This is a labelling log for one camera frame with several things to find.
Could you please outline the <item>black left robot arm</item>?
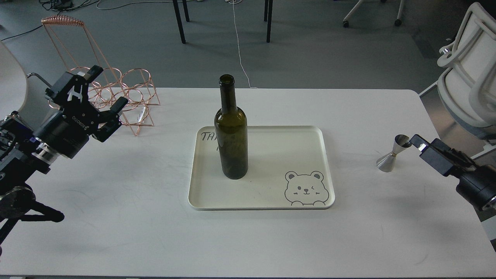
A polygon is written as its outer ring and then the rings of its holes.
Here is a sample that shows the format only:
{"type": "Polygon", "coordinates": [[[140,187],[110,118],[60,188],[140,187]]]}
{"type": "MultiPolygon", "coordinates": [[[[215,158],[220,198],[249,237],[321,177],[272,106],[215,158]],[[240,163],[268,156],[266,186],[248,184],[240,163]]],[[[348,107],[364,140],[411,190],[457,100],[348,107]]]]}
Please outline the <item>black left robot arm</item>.
{"type": "Polygon", "coordinates": [[[61,155],[75,157],[90,137],[105,142],[122,125],[126,97],[106,111],[89,100],[89,86],[103,71],[98,65],[79,74],[66,71],[46,89],[46,98],[59,109],[38,129],[28,127],[17,111],[1,121],[1,241],[19,221],[63,221],[62,212],[36,201],[27,180],[35,172],[48,173],[61,155]]]}

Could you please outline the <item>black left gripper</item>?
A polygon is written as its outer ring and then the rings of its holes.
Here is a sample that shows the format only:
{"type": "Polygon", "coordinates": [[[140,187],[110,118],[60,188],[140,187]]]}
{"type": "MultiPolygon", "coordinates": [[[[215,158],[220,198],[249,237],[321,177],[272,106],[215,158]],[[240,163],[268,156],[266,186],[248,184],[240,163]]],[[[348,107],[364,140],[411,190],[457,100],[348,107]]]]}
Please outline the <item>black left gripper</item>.
{"type": "Polygon", "coordinates": [[[45,90],[45,98],[57,105],[60,111],[43,122],[34,132],[35,138],[67,158],[75,155],[89,141],[89,136],[105,142],[122,125],[120,115],[128,104],[119,97],[106,111],[94,107],[70,108],[89,105],[89,85],[103,72],[94,65],[87,72],[72,74],[68,71],[45,90]]]}

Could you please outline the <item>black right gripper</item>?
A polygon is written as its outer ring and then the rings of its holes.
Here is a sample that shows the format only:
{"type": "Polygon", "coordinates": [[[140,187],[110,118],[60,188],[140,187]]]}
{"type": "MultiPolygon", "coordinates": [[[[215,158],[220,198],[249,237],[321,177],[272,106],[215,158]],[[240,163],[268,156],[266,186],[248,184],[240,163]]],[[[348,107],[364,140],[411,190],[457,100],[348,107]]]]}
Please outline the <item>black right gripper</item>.
{"type": "Polygon", "coordinates": [[[478,165],[466,154],[450,148],[436,138],[429,143],[418,134],[409,143],[420,151],[420,158],[441,175],[459,180],[456,191],[478,211],[495,208],[496,170],[492,165],[478,165]]]}

